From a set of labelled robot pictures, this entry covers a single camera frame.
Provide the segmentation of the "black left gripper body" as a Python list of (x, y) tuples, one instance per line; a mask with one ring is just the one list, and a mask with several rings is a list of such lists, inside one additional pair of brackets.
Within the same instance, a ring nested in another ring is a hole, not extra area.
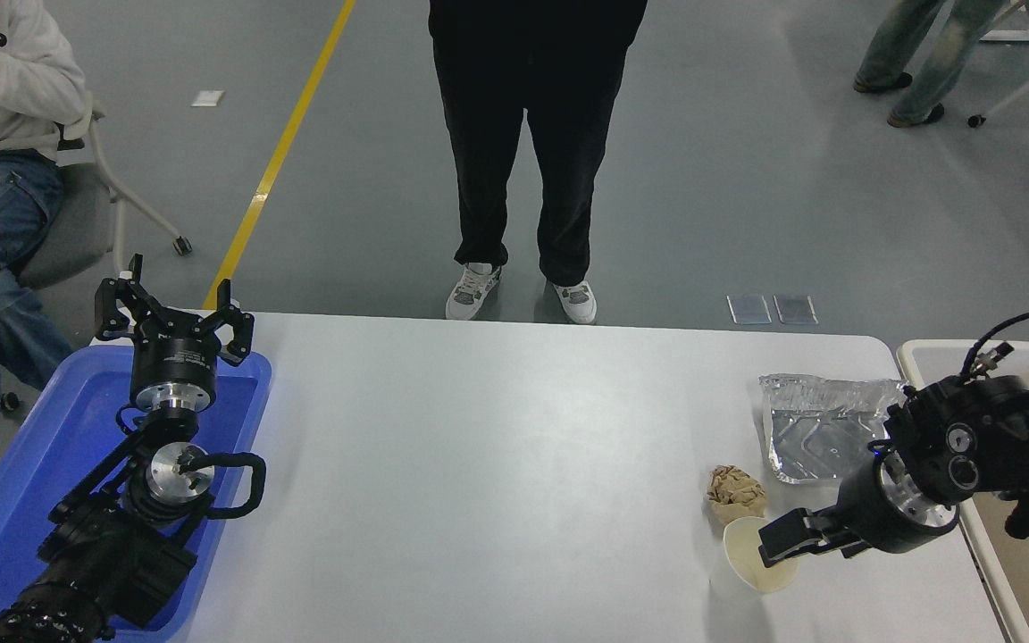
[(214, 399), (218, 338), (180, 337), (146, 322), (132, 333), (131, 399)]

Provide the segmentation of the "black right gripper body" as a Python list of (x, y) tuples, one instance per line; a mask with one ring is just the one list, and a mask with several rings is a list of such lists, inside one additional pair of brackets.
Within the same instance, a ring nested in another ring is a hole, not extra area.
[(906, 553), (956, 529), (959, 513), (920, 492), (903, 463), (865, 463), (842, 481), (837, 514), (870, 547)]

